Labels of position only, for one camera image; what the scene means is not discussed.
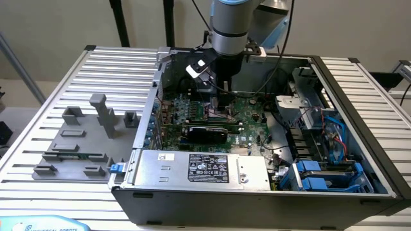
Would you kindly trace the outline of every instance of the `power supply label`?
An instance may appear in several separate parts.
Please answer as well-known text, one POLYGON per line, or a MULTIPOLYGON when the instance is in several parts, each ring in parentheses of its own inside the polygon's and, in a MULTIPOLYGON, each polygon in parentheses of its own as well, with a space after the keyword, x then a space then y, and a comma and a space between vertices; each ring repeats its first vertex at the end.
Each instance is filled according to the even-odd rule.
POLYGON ((191 182, 230 183, 227 156, 190 154, 189 180, 191 182))

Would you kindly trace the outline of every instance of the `black stand pole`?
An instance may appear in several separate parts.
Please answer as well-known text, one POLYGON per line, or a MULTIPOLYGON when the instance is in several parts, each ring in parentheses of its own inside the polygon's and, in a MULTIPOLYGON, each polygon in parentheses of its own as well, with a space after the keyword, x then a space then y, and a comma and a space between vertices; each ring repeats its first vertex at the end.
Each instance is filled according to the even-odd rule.
POLYGON ((122 0, 110 0, 110 6, 114 10, 118 32, 121 37, 121 43, 123 47, 130 47, 126 20, 122 8, 122 0))
POLYGON ((175 47, 174 42, 174 0, 163 0, 167 46, 175 47))

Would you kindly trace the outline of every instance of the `circuit board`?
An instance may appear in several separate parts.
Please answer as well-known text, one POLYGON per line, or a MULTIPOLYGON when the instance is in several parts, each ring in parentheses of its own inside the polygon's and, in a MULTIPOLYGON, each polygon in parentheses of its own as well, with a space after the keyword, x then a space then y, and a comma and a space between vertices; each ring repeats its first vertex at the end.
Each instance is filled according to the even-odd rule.
MULTIPOLYGON (((257 99, 238 98, 225 114, 213 110, 209 102, 191 101, 185 94, 169 96, 165 103, 173 105, 167 107, 167 115, 165 115, 173 123, 163 123, 162 126, 163 150, 262 155, 261 142, 270 135, 264 102, 258 102, 257 99), (227 142, 223 144, 189 143, 185 131, 193 125, 226 128, 227 142)), ((270 156, 268 150, 264 152, 268 152, 264 153, 265 156, 270 156)))

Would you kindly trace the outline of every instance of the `warning label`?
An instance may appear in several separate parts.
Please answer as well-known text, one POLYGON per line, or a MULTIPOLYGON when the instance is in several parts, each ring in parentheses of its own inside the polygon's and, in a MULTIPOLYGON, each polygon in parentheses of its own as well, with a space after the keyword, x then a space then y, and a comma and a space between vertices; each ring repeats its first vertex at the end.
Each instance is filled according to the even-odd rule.
POLYGON ((190 154, 189 180, 191 182, 230 183, 227 156, 190 154))

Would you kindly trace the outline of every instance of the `white wall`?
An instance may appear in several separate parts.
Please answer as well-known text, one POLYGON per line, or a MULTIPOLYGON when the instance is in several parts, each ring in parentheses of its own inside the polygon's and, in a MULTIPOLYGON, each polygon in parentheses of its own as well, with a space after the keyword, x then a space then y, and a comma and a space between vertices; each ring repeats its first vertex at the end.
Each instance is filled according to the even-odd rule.
MULTIPOLYGON (((197 0, 206 18, 210 0, 197 0)), ((411 59, 410 0, 297 0, 288 53, 357 57, 373 71, 411 59)), ((131 44, 166 45, 162 0, 123 0, 131 44)), ((175 0, 177 46, 202 43, 191 0, 175 0)), ((59 81, 85 46, 119 46, 109 0, 0 0, 0 30, 37 80, 59 81)), ((18 75, 0 54, 0 78, 18 75)))

